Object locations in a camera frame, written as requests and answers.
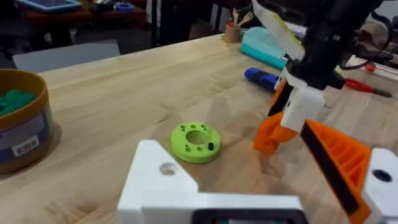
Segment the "bare white left gripper left finger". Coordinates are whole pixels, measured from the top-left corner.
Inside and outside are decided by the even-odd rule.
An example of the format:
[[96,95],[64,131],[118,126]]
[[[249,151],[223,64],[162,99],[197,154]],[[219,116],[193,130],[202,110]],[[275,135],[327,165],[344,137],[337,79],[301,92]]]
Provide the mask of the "bare white left gripper left finger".
[[157,141],[139,141],[117,206],[119,222],[144,222],[141,200],[145,193],[178,190],[198,192],[198,184]]

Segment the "white orange left gripper right finger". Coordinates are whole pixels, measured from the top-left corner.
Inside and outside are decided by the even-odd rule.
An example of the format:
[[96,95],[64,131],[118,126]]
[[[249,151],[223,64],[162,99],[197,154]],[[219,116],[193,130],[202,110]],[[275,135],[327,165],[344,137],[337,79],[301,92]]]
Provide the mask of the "white orange left gripper right finger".
[[300,136],[322,171],[346,223],[397,223],[397,156],[316,121]]

